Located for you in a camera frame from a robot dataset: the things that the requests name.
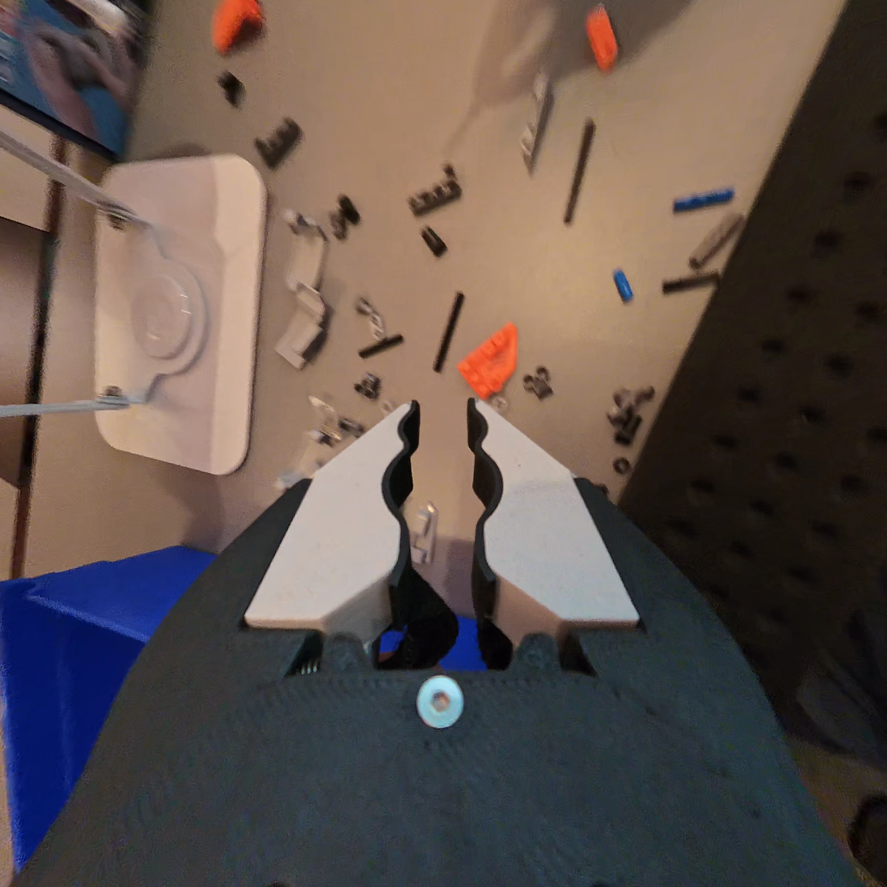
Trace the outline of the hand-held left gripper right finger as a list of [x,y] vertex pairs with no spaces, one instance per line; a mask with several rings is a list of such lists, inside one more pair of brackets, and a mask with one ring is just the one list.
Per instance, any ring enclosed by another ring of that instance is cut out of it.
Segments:
[[493,407],[468,400],[478,623],[505,636],[634,629],[639,615],[579,479]]

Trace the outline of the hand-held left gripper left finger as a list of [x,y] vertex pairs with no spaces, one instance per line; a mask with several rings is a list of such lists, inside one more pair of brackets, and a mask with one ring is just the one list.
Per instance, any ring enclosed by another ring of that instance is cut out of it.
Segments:
[[420,407],[400,405],[320,468],[244,614],[248,627],[384,632],[390,585],[409,559],[392,482],[410,468]]

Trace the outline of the orange two-hole beam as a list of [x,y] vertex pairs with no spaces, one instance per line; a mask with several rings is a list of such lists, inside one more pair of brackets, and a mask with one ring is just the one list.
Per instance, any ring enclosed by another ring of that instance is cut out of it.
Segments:
[[586,15],[585,32],[598,68],[609,72],[618,59],[619,46],[605,6],[597,5]]

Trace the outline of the light grey flat panel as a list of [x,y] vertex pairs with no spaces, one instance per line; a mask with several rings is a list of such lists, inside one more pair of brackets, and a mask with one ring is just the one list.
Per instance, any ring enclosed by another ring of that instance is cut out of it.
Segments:
[[411,536],[411,558],[413,564],[425,565],[434,559],[439,510],[427,501],[416,515],[416,525]]

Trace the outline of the black and grey connector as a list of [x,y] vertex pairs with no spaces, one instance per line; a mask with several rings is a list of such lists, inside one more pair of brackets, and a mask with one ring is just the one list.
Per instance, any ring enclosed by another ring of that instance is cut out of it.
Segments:
[[614,428],[614,443],[624,447],[633,444],[642,421],[640,409],[651,402],[655,395],[653,386],[620,388],[614,392],[613,405],[607,412],[608,422]]

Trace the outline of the orange wedge plate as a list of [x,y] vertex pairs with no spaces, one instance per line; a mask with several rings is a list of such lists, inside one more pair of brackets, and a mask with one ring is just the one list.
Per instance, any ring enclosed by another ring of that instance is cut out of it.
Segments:
[[507,323],[458,363],[458,370],[472,392],[488,400],[504,389],[516,371],[518,331]]

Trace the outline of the grey block panel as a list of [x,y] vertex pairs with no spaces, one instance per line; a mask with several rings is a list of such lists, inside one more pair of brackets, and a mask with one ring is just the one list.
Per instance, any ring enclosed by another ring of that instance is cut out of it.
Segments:
[[275,345],[276,354],[302,371],[326,335],[331,307],[315,288],[299,283],[294,290],[294,314]]

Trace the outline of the blue storage bin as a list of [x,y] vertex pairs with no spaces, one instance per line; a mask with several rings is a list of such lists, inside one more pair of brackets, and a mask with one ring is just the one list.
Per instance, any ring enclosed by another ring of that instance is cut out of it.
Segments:
[[493,847],[479,711],[508,673],[380,670],[264,623],[279,538],[2,583],[16,885],[453,885]]

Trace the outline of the black studded mat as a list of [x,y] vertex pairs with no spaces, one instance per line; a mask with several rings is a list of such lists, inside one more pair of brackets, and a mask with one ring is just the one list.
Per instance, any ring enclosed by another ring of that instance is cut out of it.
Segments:
[[885,769],[886,3],[847,2],[620,505]]

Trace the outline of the grey tube connector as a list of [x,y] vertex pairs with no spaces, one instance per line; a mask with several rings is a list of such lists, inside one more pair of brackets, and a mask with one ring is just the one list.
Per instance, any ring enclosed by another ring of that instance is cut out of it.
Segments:
[[688,258],[688,266],[694,271],[702,269],[722,250],[745,222],[745,216],[731,212],[720,219],[715,227],[706,233]]

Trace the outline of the grey angled liftarm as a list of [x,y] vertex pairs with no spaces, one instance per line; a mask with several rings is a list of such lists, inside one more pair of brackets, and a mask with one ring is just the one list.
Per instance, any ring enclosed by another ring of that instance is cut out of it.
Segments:
[[442,172],[443,177],[439,182],[409,196],[407,205],[414,217],[427,216],[462,197],[463,190],[454,167],[449,163],[444,164]]

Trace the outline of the long blue pin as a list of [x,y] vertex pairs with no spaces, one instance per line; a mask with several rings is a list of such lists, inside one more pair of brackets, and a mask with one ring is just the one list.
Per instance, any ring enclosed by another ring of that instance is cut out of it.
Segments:
[[704,208],[723,206],[732,202],[734,198],[735,189],[733,187],[722,187],[687,194],[673,200],[672,212],[674,214],[684,214]]

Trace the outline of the dark grey beam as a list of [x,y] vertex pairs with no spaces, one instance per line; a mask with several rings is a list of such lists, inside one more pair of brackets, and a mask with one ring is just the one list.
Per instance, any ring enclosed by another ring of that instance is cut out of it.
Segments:
[[284,117],[272,133],[255,138],[253,144],[264,166],[268,170],[277,170],[301,144],[303,137],[302,127],[292,118]]

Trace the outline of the orange brick with holes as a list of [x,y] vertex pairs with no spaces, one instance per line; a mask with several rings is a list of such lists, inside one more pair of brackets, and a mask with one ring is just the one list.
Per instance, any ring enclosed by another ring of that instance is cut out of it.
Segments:
[[264,27],[261,1],[217,1],[210,20],[210,38],[220,56]]

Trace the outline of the blue toy box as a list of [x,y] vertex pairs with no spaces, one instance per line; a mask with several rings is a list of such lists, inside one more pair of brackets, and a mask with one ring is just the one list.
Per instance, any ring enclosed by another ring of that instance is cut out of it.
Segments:
[[154,6],[3,1],[2,105],[107,159],[122,158]]

